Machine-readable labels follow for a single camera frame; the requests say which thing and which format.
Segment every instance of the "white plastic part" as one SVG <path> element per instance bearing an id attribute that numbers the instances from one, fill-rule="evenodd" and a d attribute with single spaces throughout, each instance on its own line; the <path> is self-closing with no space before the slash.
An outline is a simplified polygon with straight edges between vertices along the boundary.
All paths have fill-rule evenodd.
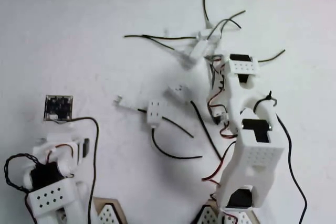
<path id="1" fill-rule="evenodd" d="M 216 224 L 217 216 L 210 206 L 204 207 L 197 224 Z"/>
<path id="2" fill-rule="evenodd" d="M 190 53 L 189 61 L 192 64 L 196 64 L 199 59 L 205 56 L 207 46 L 208 46 L 207 40 L 200 40 L 199 42 L 197 42 L 196 46 Z"/>
<path id="3" fill-rule="evenodd" d="M 31 181 L 30 171 L 34 169 L 33 167 L 25 170 L 25 173 L 23 174 L 23 185 L 26 189 L 32 190 L 33 188 L 33 182 Z"/>
<path id="4" fill-rule="evenodd" d="M 86 223 L 86 211 L 77 193 L 75 180 L 65 178 L 28 195 L 37 223 L 58 223 L 55 211 L 64 208 L 68 223 Z"/>
<path id="5" fill-rule="evenodd" d="M 162 120 L 162 101 L 152 100 L 148 104 L 147 108 L 147 123 L 152 127 L 156 128 Z"/>
<path id="6" fill-rule="evenodd" d="M 116 212 L 111 205 L 106 204 L 100 212 L 99 221 L 101 224 L 119 224 Z"/>
<path id="7" fill-rule="evenodd" d="M 197 34 L 198 40 L 207 40 L 209 37 L 209 34 L 211 33 L 212 29 L 205 29 L 202 31 L 199 31 Z M 221 31 L 219 29 L 214 30 L 214 32 L 211 34 L 209 38 L 209 42 L 215 43 L 218 42 L 221 38 Z"/>
<path id="8" fill-rule="evenodd" d="M 219 95 L 216 103 L 226 106 L 229 129 L 238 137 L 232 159 L 222 173 L 221 187 L 216 192 L 217 202 L 223 211 L 242 211 L 226 206 L 236 190 L 249 186 L 252 188 L 252 207 L 261 207 L 273 185 L 275 169 L 285 148 L 284 139 L 279 134 L 274 102 L 263 101 L 257 107 L 256 115 L 270 125 L 270 131 L 267 131 L 269 143 L 257 142 L 253 130 L 243 129 L 244 117 L 240 112 L 245 108 L 253 109 L 257 101 L 266 96 L 258 91 L 258 62 L 255 59 L 249 62 L 227 58 L 222 73 L 225 76 L 225 94 Z M 249 75 L 246 83 L 239 82 L 239 73 Z"/>
<path id="9" fill-rule="evenodd" d="M 242 73 L 242 74 L 258 74 L 259 63 L 254 61 L 239 61 L 239 60 L 229 60 L 229 68 L 231 73 Z"/>
<path id="10" fill-rule="evenodd" d="M 171 84 L 168 86 L 168 91 L 173 97 L 182 103 L 188 103 L 192 99 L 190 89 L 185 85 L 177 83 Z"/>
<path id="11" fill-rule="evenodd" d="M 71 167 L 69 166 L 69 162 L 67 160 L 59 159 L 57 161 L 57 168 L 64 177 L 70 176 Z"/>
<path id="12" fill-rule="evenodd" d="M 226 212 L 226 213 L 237 217 L 238 218 L 238 221 L 237 221 L 238 224 L 256 224 L 256 223 L 253 223 L 250 220 L 250 218 L 248 217 L 248 215 L 245 212 Z M 221 212 L 219 214 L 219 217 L 218 217 L 218 223 L 220 223 L 220 224 L 235 224 L 236 219 L 233 218 L 233 217 L 230 217 L 228 215 L 225 215 Z"/>
<path id="13" fill-rule="evenodd" d="M 121 95 L 118 95 L 115 98 L 114 102 L 116 105 L 124 107 L 124 108 L 128 108 L 128 109 L 137 110 L 139 108 L 135 103 L 129 101 L 128 99 L 124 98 Z"/>
<path id="14" fill-rule="evenodd" d="M 47 134 L 46 140 L 47 142 L 51 143 L 72 141 L 71 135 L 69 133 L 62 133 L 62 132 L 49 132 Z"/>

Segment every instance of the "white plastic frame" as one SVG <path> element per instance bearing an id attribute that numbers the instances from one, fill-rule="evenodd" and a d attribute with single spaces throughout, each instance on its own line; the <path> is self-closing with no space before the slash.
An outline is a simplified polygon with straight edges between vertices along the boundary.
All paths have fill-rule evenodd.
<path id="1" fill-rule="evenodd" d="M 243 116 L 245 108 L 254 105 L 266 95 L 260 94 L 260 76 L 257 60 L 233 61 L 225 57 L 224 65 L 225 96 L 218 96 L 218 102 L 228 111 L 229 129 L 238 134 L 231 161 L 225 167 L 221 177 L 221 187 L 217 189 L 217 202 L 223 211 L 242 211 L 226 208 L 231 195 L 238 189 L 252 187 L 253 207 L 261 207 L 274 182 L 274 173 L 285 143 L 279 137 L 280 125 L 277 121 L 273 101 L 259 103 L 256 115 L 271 126 L 267 132 L 269 143 L 258 143 L 253 130 L 244 130 Z M 239 83 L 238 74 L 248 74 L 246 83 Z"/>

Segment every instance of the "red wire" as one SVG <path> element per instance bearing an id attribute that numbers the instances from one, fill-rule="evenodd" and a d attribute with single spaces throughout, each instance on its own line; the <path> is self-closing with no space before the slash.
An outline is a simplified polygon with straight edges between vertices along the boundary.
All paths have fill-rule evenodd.
<path id="1" fill-rule="evenodd" d="M 59 145 L 56 145 L 55 146 L 55 148 L 60 148 L 60 147 L 62 147 L 62 146 L 68 146 L 68 147 L 70 147 L 71 148 L 71 156 L 73 157 L 74 155 L 74 149 L 72 148 L 72 146 L 71 145 L 69 145 L 69 144 L 59 144 Z M 53 151 L 49 151 L 49 153 L 48 153 L 48 155 L 47 155 L 47 163 L 49 163 L 49 159 L 50 159 L 50 155 L 51 155 L 51 153 L 52 153 Z"/>
<path id="2" fill-rule="evenodd" d="M 224 137 L 226 139 L 233 139 L 233 138 L 237 137 L 237 135 L 226 135 L 226 134 L 223 134 L 223 131 L 225 131 L 228 128 L 229 123 L 230 122 L 228 122 L 227 125 L 225 125 L 224 128 L 222 128 L 219 133 L 220 133 L 220 135 L 222 137 Z"/>
<path id="3" fill-rule="evenodd" d="M 74 149 L 72 148 L 72 146 L 71 145 L 69 145 L 69 144 L 59 144 L 59 145 L 56 145 L 55 146 L 55 148 L 59 148 L 59 147 L 62 147 L 62 146 L 68 146 L 68 147 L 70 147 L 71 148 L 71 156 L 73 157 L 74 155 Z"/>
<path id="4" fill-rule="evenodd" d="M 219 170 L 221 169 L 223 162 L 224 162 L 224 158 L 226 156 L 226 153 L 228 152 L 229 148 L 231 147 L 231 145 L 233 145 L 234 143 L 236 143 L 236 141 L 233 141 L 232 143 L 229 144 L 228 148 L 225 150 L 223 157 L 220 159 L 220 163 L 218 165 L 218 167 L 216 168 L 216 170 L 210 175 L 207 176 L 205 178 L 202 178 L 202 181 L 207 181 L 209 179 L 212 179 L 214 176 L 216 176 L 216 174 L 219 172 Z"/>
<path id="5" fill-rule="evenodd" d="M 217 186 L 221 186 L 220 185 L 220 183 L 218 183 L 216 180 L 214 180 L 214 179 L 209 179 L 209 180 L 207 180 L 207 181 L 210 181 L 210 182 L 212 182 L 212 183 L 214 183 L 214 184 L 216 184 Z"/>
<path id="6" fill-rule="evenodd" d="M 217 169 L 216 169 L 210 176 L 207 176 L 207 177 L 205 177 L 205 178 L 202 178 L 202 181 L 207 181 L 207 180 L 212 179 L 213 177 L 215 177 L 216 174 L 217 174 L 217 173 L 219 172 L 219 170 L 221 169 L 221 167 L 222 167 L 222 165 L 223 165 L 223 161 L 224 161 L 224 159 L 221 158 L 221 159 L 220 159 L 220 163 L 219 163 Z"/>
<path id="7" fill-rule="evenodd" d="M 49 153 L 48 153 L 48 156 L 47 156 L 47 164 L 49 163 L 49 158 L 50 158 L 50 155 L 51 155 L 52 152 L 53 152 L 53 151 L 49 151 Z"/>
<path id="8" fill-rule="evenodd" d="M 224 211 L 223 211 L 223 213 L 224 213 L 225 215 L 228 215 L 228 216 L 231 217 L 231 218 L 236 219 L 235 224 L 238 223 L 238 218 L 237 218 L 236 216 L 234 216 L 234 215 L 230 215 L 230 214 L 228 214 L 228 213 L 226 213 L 226 212 L 224 212 Z"/>

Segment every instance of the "circuit board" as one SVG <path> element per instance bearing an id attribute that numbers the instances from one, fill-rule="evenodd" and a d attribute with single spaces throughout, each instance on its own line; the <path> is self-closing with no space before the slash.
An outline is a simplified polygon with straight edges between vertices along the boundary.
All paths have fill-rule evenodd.
<path id="1" fill-rule="evenodd" d="M 44 121 L 66 121 L 72 118 L 71 95 L 47 95 L 44 107 Z"/>

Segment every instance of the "hole pattern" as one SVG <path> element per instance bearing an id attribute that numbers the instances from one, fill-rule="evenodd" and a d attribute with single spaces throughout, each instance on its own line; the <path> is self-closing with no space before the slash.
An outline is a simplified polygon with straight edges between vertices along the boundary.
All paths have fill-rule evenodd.
<path id="1" fill-rule="evenodd" d="M 247 150 L 246 164 L 267 166 L 275 157 L 274 148 L 253 147 Z"/>
<path id="2" fill-rule="evenodd" d="M 50 194 L 53 195 L 54 193 L 55 193 L 55 190 L 51 190 L 51 191 L 50 191 Z M 42 194 L 42 195 L 38 195 L 38 196 L 36 197 L 36 199 L 37 199 L 38 201 L 41 201 L 41 204 L 39 205 L 39 207 L 40 207 L 40 208 L 43 208 L 43 207 L 44 207 L 44 204 L 45 204 L 46 206 L 52 206 L 52 204 L 51 204 L 50 201 L 45 202 L 45 200 L 48 200 L 48 198 L 45 199 L 45 198 L 42 198 L 42 196 L 44 196 L 45 198 L 48 197 L 48 192 L 46 192 L 46 193 L 44 193 L 44 194 Z"/>
<path id="3" fill-rule="evenodd" d="M 254 65 L 253 63 L 234 63 L 234 69 L 236 71 L 247 71 L 247 72 L 254 72 Z"/>

